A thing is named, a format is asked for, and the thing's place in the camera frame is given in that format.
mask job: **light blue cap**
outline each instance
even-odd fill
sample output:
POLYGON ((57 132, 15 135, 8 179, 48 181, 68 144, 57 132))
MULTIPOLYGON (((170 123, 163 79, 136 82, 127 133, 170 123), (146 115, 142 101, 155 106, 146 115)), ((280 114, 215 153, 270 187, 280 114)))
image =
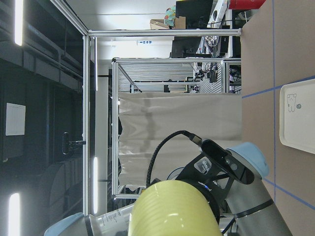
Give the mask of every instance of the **light blue cap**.
POLYGON ((83 213, 76 213, 74 215, 68 216, 67 218, 57 222, 56 224, 49 227, 44 236, 58 236, 60 235, 66 228, 76 222, 78 219, 83 217, 83 213))
POLYGON ((246 142, 228 149, 236 152, 247 160, 258 171, 262 178, 269 174, 266 158, 255 144, 246 142))

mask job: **label on robot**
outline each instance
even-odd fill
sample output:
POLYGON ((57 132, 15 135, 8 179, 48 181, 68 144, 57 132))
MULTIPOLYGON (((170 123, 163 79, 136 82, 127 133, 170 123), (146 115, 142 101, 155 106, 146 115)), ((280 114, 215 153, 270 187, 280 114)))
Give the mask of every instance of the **label on robot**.
POLYGON ((116 229, 116 231, 115 230, 109 231, 108 232, 109 234, 106 234, 106 236, 115 236, 118 231, 128 230, 128 225, 125 221, 124 215, 122 214, 120 210, 115 210, 115 211, 112 211, 103 215, 102 221, 103 221, 104 227, 106 227, 107 229, 109 228, 116 229))
POLYGON ((202 157, 193 165, 199 172, 206 174, 211 169, 211 162, 207 157, 202 157))

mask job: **cardboard box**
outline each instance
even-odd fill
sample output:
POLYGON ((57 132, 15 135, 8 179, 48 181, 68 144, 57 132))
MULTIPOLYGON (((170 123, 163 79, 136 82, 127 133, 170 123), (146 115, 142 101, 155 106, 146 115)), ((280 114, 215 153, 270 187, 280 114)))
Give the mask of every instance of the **cardboard box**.
MULTIPOLYGON (((168 30, 169 27, 164 24, 164 19, 151 19, 150 29, 152 30, 168 30)), ((186 17, 180 16, 175 19, 173 29, 186 29, 186 17)))

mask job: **black strap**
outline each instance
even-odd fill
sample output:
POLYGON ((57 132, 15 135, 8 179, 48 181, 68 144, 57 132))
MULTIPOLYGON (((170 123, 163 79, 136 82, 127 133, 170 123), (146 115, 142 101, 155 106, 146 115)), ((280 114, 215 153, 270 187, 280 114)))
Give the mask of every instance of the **black strap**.
POLYGON ((85 227, 87 228, 88 236, 94 236, 93 231, 92 231, 91 222, 90 222, 90 217, 88 215, 86 215, 84 217, 84 221, 85 221, 85 227))
POLYGON ((258 205, 258 206, 255 206, 251 209, 248 209, 248 210, 245 210, 243 212, 240 212, 240 213, 237 213, 237 214, 234 214, 234 218, 242 218, 244 216, 247 216, 247 215, 250 215, 250 214, 253 214, 259 210, 263 210, 264 208, 268 207, 268 206, 271 206, 272 204, 274 203, 274 201, 272 199, 269 199, 268 201, 258 205))

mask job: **cartoon drawing on tray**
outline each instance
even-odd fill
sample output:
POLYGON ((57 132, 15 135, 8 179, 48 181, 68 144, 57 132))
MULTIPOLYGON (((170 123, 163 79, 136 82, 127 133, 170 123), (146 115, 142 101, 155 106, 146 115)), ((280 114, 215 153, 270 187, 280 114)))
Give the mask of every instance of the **cartoon drawing on tray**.
POLYGON ((296 103, 296 93, 295 94, 288 94, 287 95, 287 106, 289 112, 295 111, 295 103, 296 103))

